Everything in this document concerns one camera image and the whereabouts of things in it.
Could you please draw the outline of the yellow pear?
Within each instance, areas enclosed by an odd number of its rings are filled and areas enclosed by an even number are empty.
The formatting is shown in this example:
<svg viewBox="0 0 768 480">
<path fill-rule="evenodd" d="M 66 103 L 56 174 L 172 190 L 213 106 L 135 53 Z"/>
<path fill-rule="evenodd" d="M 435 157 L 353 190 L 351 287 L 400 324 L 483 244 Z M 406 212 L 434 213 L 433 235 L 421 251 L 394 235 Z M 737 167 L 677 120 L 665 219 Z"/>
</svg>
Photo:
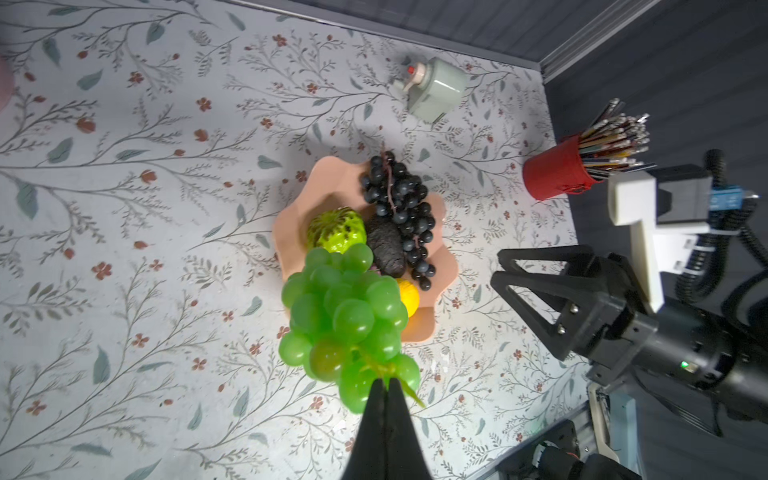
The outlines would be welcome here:
<svg viewBox="0 0 768 480">
<path fill-rule="evenodd" d="M 420 307 L 420 290 L 411 281 L 404 278 L 398 278 L 397 285 L 400 300 L 406 307 L 408 318 L 411 318 Z"/>
</svg>

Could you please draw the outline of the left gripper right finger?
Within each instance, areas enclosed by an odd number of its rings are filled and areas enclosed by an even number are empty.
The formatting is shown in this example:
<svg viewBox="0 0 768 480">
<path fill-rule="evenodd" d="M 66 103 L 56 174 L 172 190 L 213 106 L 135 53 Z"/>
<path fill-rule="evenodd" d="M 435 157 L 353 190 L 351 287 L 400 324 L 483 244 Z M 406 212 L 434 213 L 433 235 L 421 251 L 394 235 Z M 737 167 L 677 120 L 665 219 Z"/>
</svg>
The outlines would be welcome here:
<svg viewBox="0 0 768 480">
<path fill-rule="evenodd" d="M 432 480 L 399 380 L 389 380 L 386 399 L 386 478 Z"/>
</svg>

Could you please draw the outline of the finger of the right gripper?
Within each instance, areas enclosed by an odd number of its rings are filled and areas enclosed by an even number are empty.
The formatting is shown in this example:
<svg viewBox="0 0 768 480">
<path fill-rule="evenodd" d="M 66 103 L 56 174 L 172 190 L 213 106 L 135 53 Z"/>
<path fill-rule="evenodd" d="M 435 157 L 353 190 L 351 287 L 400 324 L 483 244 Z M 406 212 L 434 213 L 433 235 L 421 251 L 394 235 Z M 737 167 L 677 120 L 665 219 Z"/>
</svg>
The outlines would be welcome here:
<svg viewBox="0 0 768 480">
<path fill-rule="evenodd" d="M 556 324 L 552 324 L 514 290 L 515 287 L 526 288 L 538 297 L 545 294 L 566 303 L 567 300 L 576 300 L 578 297 L 574 280 L 524 271 L 497 271 L 492 275 L 490 284 L 554 357 L 564 360 L 570 353 L 576 351 L 574 328 L 567 326 L 561 320 L 564 306 L 559 307 L 561 319 Z"/>
<path fill-rule="evenodd" d="M 566 285 L 599 285 L 599 277 L 590 271 L 595 258 L 593 249 L 585 245 L 504 249 L 498 252 L 501 270 L 496 272 L 496 284 L 522 285 L 523 280 L 542 277 Z M 534 272 L 534 266 L 559 266 L 560 269 L 557 275 L 553 275 Z"/>
</svg>

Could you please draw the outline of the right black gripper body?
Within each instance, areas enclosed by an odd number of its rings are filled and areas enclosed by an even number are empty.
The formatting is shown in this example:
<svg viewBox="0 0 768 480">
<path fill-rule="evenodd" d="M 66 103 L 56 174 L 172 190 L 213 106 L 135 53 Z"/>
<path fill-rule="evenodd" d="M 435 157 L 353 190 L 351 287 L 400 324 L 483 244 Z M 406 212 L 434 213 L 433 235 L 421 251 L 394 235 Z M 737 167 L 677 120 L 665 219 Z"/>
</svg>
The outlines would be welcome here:
<svg viewBox="0 0 768 480">
<path fill-rule="evenodd" d="M 747 420 L 767 417 L 767 342 L 737 320 L 666 298 L 652 311 L 628 260 L 586 253 L 562 276 L 579 297 L 556 301 L 554 355 L 577 354 L 606 385 L 629 369 L 667 377 Z"/>
</svg>

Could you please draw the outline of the green grape bunch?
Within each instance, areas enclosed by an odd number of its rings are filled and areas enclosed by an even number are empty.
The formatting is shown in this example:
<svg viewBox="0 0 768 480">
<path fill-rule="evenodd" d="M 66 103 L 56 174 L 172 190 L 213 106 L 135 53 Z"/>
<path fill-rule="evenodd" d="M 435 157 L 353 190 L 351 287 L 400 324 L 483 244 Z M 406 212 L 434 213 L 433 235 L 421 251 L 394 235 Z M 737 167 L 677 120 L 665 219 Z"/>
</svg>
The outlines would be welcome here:
<svg viewBox="0 0 768 480">
<path fill-rule="evenodd" d="M 399 381 L 412 399 L 421 384 L 417 362 L 402 350 L 410 315 L 399 284 L 374 271 L 373 260 L 364 244 L 344 253 L 315 247 L 281 291 L 289 326 L 279 342 L 280 359 L 335 385 L 354 414 L 364 411 L 377 380 Z"/>
</svg>

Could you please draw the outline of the bright green custard apple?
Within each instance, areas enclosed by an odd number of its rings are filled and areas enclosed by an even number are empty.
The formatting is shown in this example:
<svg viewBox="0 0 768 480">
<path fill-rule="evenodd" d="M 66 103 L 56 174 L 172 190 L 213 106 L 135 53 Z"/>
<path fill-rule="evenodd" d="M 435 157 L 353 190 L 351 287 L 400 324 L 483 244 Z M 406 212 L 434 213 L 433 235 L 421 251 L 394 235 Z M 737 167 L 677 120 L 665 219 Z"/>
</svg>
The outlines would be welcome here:
<svg viewBox="0 0 768 480">
<path fill-rule="evenodd" d="M 317 215 L 308 226 L 307 247 L 323 248 L 344 254 L 349 248 L 367 243 L 363 218 L 350 207 L 340 207 Z"/>
</svg>

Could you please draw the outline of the dark brown avocado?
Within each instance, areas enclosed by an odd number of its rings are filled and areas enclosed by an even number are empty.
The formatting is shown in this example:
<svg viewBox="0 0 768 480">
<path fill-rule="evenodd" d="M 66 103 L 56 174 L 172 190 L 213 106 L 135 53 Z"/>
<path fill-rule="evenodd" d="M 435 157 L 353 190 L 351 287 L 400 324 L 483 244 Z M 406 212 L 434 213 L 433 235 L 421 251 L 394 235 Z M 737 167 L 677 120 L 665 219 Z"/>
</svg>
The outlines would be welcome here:
<svg viewBox="0 0 768 480">
<path fill-rule="evenodd" d="M 365 223 L 367 245 L 373 252 L 374 264 L 387 276 L 400 278 L 406 273 L 405 254 L 397 226 L 386 217 L 374 216 Z"/>
</svg>

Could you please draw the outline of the dark purple grape bunch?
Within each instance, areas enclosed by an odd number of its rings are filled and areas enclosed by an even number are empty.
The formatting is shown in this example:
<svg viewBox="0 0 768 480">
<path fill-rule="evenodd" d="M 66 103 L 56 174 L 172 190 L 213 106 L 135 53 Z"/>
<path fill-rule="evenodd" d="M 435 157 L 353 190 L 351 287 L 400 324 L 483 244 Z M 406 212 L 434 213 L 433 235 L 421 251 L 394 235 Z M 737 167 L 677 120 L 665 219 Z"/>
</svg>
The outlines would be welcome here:
<svg viewBox="0 0 768 480">
<path fill-rule="evenodd" d="M 388 218 L 400 232 L 406 260 L 402 277 L 408 275 L 423 292 L 430 290 L 436 266 L 428 260 L 427 245 L 435 239 L 437 220 L 422 178 L 410 173 L 393 152 L 385 151 L 370 158 L 360 184 L 365 202 L 374 207 L 373 217 Z"/>
</svg>

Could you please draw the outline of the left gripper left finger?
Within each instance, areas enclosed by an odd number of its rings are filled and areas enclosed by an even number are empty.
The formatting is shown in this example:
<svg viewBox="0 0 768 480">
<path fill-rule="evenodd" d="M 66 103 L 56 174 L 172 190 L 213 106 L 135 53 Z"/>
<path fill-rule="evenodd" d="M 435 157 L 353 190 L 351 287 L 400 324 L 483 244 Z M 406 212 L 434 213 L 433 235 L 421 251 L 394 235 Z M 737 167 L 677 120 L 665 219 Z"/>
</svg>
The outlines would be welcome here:
<svg viewBox="0 0 768 480">
<path fill-rule="evenodd" d="M 385 479 L 387 475 L 387 390 L 377 379 L 359 425 L 354 447 L 342 475 L 343 480 Z"/>
</svg>

